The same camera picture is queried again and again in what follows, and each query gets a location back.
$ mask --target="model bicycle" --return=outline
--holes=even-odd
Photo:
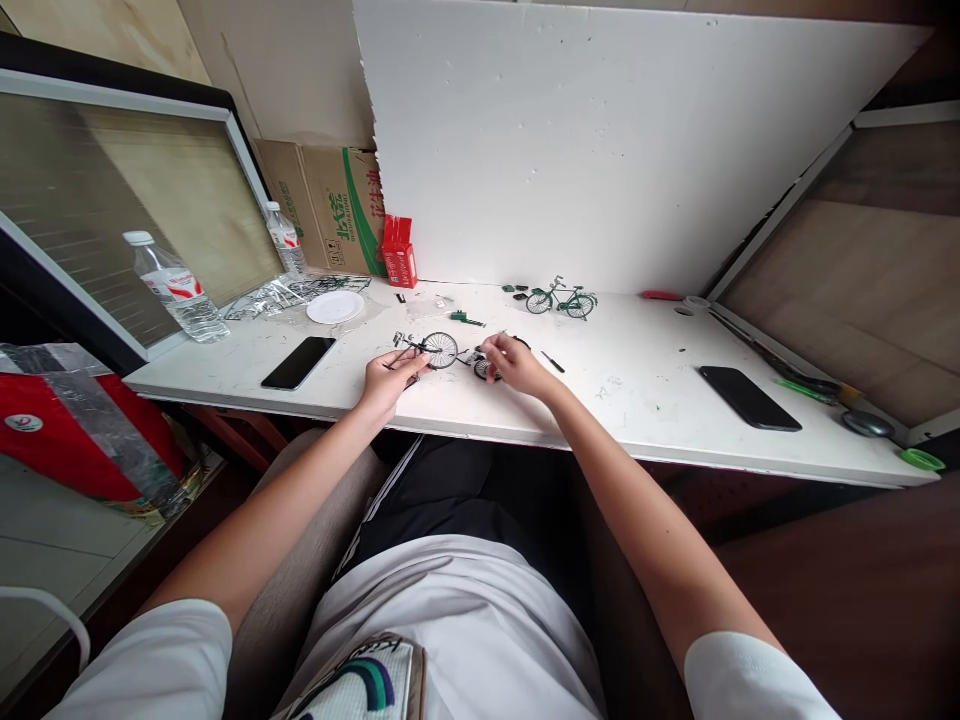
[[[467,367],[470,367],[472,365],[473,374],[476,375],[481,380],[483,380],[484,382],[487,381],[487,368],[490,367],[490,361],[487,360],[486,355],[480,352],[479,345],[477,345],[477,347],[474,348],[473,355],[468,357],[466,360],[461,360],[460,358],[457,358],[457,360],[460,360],[460,362],[462,362]],[[497,371],[494,374],[493,379],[503,380],[503,375],[501,375],[500,372]]]
[[[531,290],[533,293],[530,297],[527,298],[527,310],[532,312],[534,315],[539,315],[545,313],[547,310],[553,307],[553,301],[557,301],[557,311],[563,312],[567,311],[567,315],[570,317],[578,317],[587,319],[593,308],[597,306],[597,296],[593,293],[580,292],[583,290],[583,285],[574,285],[573,290],[557,290],[558,287],[566,288],[562,282],[563,275],[557,275],[553,282],[550,283],[550,291],[545,292],[540,288],[534,288]],[[560,297],[558,293],[568,292],[570,297],[565,301],[560,302]]]
[[[433,357],[430,362],[427,363],[427,367],[433,370],[443,370],[444,368],[450,367],[457,359],[457,355],[460,354],[460,350],[457,348],[457,341],[446,333],[430,333],[421,342],[417,342],[413,339],[413,333],[404,335],[398,330],[393,336],[393,346],[400,347],[400,343],[402,342],[405,342],[409,347],[413,348],[414,357],[420,353],[430,353]],[[393,367],[393,364],[404,355],[406,355],[406,351],[400,353],[387,367]]]

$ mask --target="cardboard box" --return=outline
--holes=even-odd
[[[387,215],[383,230],[383,259],[387,281],[394,287],[412,288],[417,284],[417,263],[410,244],[410,218]]]
[[[300,155],[330,268],[385,276],[385,213],[374,153],[304,146]]]
[[[280,203],[283,214],[293,221],[307,264],[329,268],[320,224],[313,210],[307,180],[303,176],[300,148],[295,143],[255,140],[260,153],[260,169],[267,179],[270,196]]]

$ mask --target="person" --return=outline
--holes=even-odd
[[[555,418],[694,715],[836,718],[683,513],[575,395],[516,339],[494,335],[482,350],[489,383],[499,372]],[[244,616],[401,393],[429,371],[428,355],[400,353],[367,365],[356,407],[190,553],[50,717],[221,714]],[[526,557],[538,548],[524,528],[477,487],[496,464],[470,450],[481,445],[436,439],[409,456],[322,598],[276,717],[604,717],[576,608]]]

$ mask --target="bicycle wheel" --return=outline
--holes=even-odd
[[[586,318],[593,310],[594,305],[593,298],[589,295],[578,295],[567,303],[567,315]]]
[[[443,370],[453,365],[460,349],[457,341],[446,333],[430,333],[423,339],[423,351],[433,356],[428,365],[434,370]]]
[[[546,293],[537,293],[527,298],[527,310],[534,315],[540,315],[550,309],[550,296]]]
[[[486,382],[486,381],[487,381],[487,368],[488,368],[488,367],[490,367],[490,361],[489,361],[489,360],[477,360],[476,365],[473,366],[473,372],[474,372],[474,374],[475,374],[478,378],[480,378],[481,380],[483,380],[484,382]],[[503,375],[501,375],[499,372],[496,372],[496,373],[493,374],[493,379],[494,379],[494,381],[502,380],[502,379],[503,379]]]

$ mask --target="hand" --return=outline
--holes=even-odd
[[[427,363],[433,358],[429,353],[414,356],[413,348],[395,350],[367,363],[363,395],[358,408],[362,408],[386,425],[397,413],[400,393],[416,382],[416,378],[430,372]]]
[[[499,371],[507,385],[538,400],[543,400],[547,393],[561,384],[533,356],[530,348],[509,335],[491,335],[483,341],[480,351],[490,361],[490,367],[487,368],[488,384],[493,383],[494,374]]]

